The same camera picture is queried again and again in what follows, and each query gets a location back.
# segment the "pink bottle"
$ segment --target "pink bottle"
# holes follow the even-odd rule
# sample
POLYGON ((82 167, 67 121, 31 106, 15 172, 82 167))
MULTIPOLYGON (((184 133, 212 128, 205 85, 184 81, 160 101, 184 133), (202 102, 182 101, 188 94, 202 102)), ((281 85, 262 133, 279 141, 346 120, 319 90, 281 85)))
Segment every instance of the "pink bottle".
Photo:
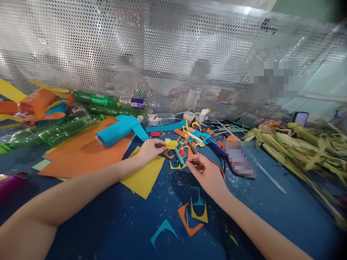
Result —
POLYGON ((0 174, 0 203, 4 201, 15 189, 24 184, 25 180, 16 175, 0 174))

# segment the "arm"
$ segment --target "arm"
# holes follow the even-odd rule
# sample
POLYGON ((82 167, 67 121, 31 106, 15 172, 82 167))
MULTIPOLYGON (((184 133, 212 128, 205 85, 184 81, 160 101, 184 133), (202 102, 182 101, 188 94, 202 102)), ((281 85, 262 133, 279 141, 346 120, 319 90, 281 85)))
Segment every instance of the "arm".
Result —
POLYGON ((0 259, 45 259, 58 226, 104 190, 165 150, 166 143, 149 139, 136 156, 62 182, 39 194, 0 227, 0 259))
POLYGON ((267 260, 311 259, 304 251, 235 198, 229 192, 218 167, 205 156, 193 155, 186 163, 202 188, 235 220, 267 260), (203 166, 203 173, 195 168, 197 164, 203 166))

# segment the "metal mesh panel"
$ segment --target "metal mesh panel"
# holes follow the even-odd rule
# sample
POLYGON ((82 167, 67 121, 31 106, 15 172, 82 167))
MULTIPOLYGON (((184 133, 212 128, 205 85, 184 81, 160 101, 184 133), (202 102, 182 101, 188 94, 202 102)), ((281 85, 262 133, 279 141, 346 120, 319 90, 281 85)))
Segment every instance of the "metal mesh panel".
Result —
POLYGON ((212 118, 269 117, 277 99, 248 97, 254 61, 296 60, 299 89, 322 63, 345 57, 334 25, 216 2, 7 0, 0 4, 0 77, 29 94, 31 78, 119 97, 148 96, 158 112, 210 108, 212 118), (117 56, 139 60, 124 80, 117 56), (209 62, 211 86, 189 84, 209 62))

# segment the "blue table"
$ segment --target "blue table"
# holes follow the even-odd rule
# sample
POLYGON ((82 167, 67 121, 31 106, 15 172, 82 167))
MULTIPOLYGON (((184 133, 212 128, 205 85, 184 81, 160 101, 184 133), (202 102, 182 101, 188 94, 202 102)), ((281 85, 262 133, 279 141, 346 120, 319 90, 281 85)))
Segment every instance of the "blue table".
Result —
MULTIPOLYGON (((177 135, 172 132, 162 137, 165 138, 176 140, 177 135)), ((141 141, 136 137, 125 157, 137 146, 141 146, 141 141)), ((0 173, 23 171, 32 175, 0 205, 0 224, 28 200, 61 182, 35 176, 37 171, 31 168, 48 148, 13 151, 0 156, 0 173)), ((199 152, 221 166, 220 159, 210 148, 200 148, 199 152)), ((327 210, 298 179, 264 151, 258 152, 257 158, 287 195, 259 168, 256 168, 256 179, 246 179, 233 174, 227 167, 226 183, 230 191, 314 259, 334 259, 345 240, 327 210)), ((171 170, 168 159, 147 200, 120 183, 112 186, 58 229, 47 259, 225 259, 225 248, 232 259, 261 259, 257 249, 236 225, 231 227, 239 247, 228 239, 225 213, 203 190, 201 197, 207 203, 209 223, 189 237, 177 210, 191 197, 193 202, 197 201, 191 186, 200 187, 189 169, 171 170), (162 232, 155 244, 156 252, 150 239, 165 219, 178 239, 167 230, 162 232)), ((202 211, 194 210, 198 215, 202 214, 202 211)), ((189 226, 197 223, 189 217, 189 226)))

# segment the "phone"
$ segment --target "phone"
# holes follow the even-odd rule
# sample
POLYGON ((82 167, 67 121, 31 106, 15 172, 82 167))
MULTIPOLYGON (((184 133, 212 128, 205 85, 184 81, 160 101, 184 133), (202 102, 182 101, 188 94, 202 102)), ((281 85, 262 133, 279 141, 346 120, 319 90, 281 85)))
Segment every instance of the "phone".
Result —
POLYGON ((303 126, 305 126, 308 115, 309 113, 307 112, 296 112, 294 114, 293 122, 300 122, 303 126))

